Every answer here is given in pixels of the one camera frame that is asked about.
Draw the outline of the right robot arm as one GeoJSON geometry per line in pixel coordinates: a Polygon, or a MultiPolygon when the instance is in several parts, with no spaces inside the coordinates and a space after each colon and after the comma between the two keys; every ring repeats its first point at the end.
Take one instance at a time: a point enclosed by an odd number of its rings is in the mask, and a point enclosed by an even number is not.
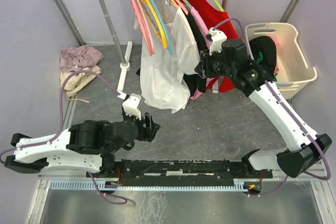
{"type": "Polygon", "coordinates": [[[202,77],[228,77],[235,88],[251,99],[270,119],[282,136],[286,147],[277,150],[252,151],[242,162],[241,172],[254,177],[260,170],[279,169],[287,176],[296,178],[308,172],[308,168],[323,161],[329,180],[331,171],[325,153],[332,140],[327,134],[318,134],[289,105],[271,76],[248,54],[240,39],[215,42],[210,49],[200,52],[200,62],[195,71],[202,77]]]}

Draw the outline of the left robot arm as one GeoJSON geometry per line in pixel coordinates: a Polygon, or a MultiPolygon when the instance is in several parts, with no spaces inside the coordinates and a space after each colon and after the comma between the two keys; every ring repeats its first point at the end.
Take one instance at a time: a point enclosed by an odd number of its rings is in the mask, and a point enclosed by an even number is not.
{"type": "Polygon", "coordinates": [[[4,167],[22,174],[45,170],[83,170],[105,177],[116,171],[114,153],[129,151],[135,141],[151,142],[160,125],[150,113],[142,119],[124,114],[120,122],[85,120],[59,134],[31,138],[15,133],[12,155],[1,159],[4,167]]]}

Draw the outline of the white t shirt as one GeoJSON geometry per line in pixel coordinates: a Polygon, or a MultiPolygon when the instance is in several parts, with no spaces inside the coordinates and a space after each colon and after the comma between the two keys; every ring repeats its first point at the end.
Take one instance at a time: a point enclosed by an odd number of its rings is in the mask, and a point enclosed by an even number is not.
{"type": "Polygon", "coordinates": [[[162,17],[170,40],[171,50],[163,47],[153,34],[154,54],[141,51],[140,88],[144,102],[154,108],[184,109],[191,92],[184,78],[194,75],[199,64],[199,50],[195,36],[200,33],[193,15],[182,7],[175,7],[169,0],[153,0],[162,17]]]}

